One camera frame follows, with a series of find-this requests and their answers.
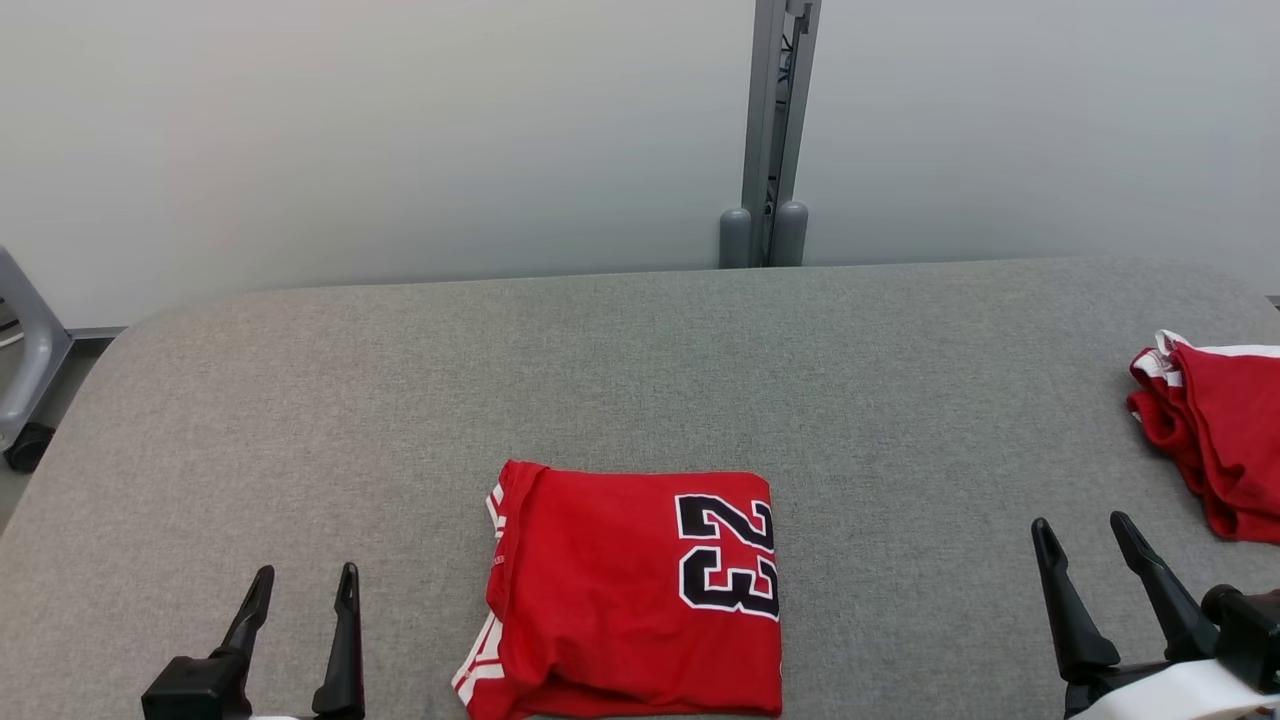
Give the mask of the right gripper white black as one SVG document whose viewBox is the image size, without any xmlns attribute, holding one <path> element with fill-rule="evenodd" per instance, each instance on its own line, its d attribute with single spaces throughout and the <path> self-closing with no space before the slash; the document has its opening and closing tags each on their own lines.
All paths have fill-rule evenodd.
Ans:
<svg viewBox="0 0 1280 720">
<path fill-rule="evenodd" d="M 1277 659 L 1212 659 L 1219 629 L 1199 602 L 1128 514 L 1112 511 L 1108 520 L 1144 587 L 1171 664 L 1117 666 L 1120 653 L 1079 596 L 1059 538 L 1047 519 L 1037 518 L 1030 537 L 1059 675 L 1068 683 L 1065 719 L 1266 719 L 1277 708 Z"/>
</svg>

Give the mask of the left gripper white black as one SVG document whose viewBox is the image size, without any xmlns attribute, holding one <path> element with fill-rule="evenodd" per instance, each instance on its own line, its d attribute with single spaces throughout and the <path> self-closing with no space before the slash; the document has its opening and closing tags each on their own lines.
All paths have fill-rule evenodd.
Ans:
<svg viewBox="0 0 1280 720">
<path fill-rule="evenodd" d="M 252 659 L 259 630 L 268 619 L 275 568 L 261 566 L 242 600 L 230 626 L 212 656 Z M 315 717 L 366 717 L 364 687 L 364 648 L 360 609 L 358 568 L 346 562 L 334 600 L 335 630 L 323 684 L 315 691 L 311 710 Z M 248 720 L 301 720 L 289 715 L 252 715 Z"/>
</svg>

